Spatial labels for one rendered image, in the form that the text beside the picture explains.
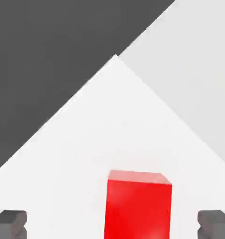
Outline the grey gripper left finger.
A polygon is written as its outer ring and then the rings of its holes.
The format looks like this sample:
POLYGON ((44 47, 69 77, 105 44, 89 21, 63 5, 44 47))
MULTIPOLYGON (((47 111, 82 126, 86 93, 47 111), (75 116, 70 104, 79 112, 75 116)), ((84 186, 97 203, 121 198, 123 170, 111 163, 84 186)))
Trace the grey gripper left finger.
POLYGON ((27 212, 3 210, 0 213, 0 239, 27 239, 27 212))

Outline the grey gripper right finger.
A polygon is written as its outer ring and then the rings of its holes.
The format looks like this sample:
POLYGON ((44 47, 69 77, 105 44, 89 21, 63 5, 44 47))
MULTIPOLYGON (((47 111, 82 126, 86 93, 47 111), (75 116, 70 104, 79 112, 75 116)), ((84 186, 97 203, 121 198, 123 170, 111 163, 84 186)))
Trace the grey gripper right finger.
POLYGON ((225 213, 221 210, 198 212, 198 239, 225 239, 225 213))

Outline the small red cube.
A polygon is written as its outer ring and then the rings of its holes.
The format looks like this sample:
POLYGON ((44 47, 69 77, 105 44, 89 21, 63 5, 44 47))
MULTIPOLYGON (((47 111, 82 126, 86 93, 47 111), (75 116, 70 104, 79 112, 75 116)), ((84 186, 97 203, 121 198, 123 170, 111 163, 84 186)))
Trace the small red cube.
POLYGON ((170 239, 171 198, 161 173, 111 170, 104 239, 170 239))

